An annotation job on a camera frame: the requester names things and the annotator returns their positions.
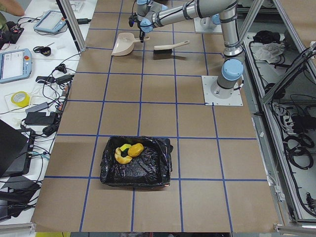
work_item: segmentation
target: green shirt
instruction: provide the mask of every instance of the green shirt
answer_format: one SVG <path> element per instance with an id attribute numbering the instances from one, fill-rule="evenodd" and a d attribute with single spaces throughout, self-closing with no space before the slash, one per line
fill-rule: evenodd
<path id="1" fill-rule="evenodd" d="M 6 7 L 0 4 L 0 11 L 6 12 Z M 4 15 L 0 12 L 0 29 L 4 32 L 8 31 L 8 26 L 6 25 L 6 18 Z"/>

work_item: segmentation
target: white robotic arm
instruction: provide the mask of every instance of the white robotic arm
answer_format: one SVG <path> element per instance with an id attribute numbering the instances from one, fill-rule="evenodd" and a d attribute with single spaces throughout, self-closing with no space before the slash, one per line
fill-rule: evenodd
<path id="1" fill-rule="evenodd" d="M 192 20 L 196 17 L 211 17 L 219 13 L 224 38 L 225 62 L 220 75 L 214 85 L 214 96 L 226 99 L 234 90 L 236 81 L 243 73 L 244 52 L 237 32 L 238 0 L 192 0 L 181 6 L 168 9 L 166 6 L 153 0 L 137 0 L 137 13 L 130 17 L 137 22 L 140 29 L 140 38 L 156 27 L 163 27 L 172 23 Z"/>

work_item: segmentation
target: hand brush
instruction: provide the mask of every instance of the hand brush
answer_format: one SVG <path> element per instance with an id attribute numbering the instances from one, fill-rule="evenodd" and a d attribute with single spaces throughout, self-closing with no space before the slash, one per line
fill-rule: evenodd
<path id="1" fill-rule="evenodd" d="M 186 40 L 186 41 L 176 43 L 176 44 L 157 45 L 157 46 L 154 46 L 154 54 L 162 54 L 162 53 L 171 54 L 174 48 L 184 46 L 189 43 L 190 41 Z"/>

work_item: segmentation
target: dustpan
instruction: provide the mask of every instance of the dustpan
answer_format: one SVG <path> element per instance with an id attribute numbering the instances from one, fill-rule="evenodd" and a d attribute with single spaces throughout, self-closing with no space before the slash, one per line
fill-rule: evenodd
<path id="1" fill-rule="evenodd" d="M 149 40 L 149 36 L 144 37 L 144 41 Z M 132 33 L 119 33 L 117 41 L 115 42 L 112 56 L 128 55 L 134 49 L 134 44 L 139 43 L 141 40 L 134 37 Z"/>

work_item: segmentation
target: tape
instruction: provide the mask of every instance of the tape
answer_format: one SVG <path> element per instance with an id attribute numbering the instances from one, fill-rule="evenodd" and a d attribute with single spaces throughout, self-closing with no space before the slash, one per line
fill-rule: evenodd
<path id="1" fill-rule="evenodd" d="M 30 96 L 24 91 L 18 91 L 12 95 L 11 102 L 23 108 L 30 104 Z"/>

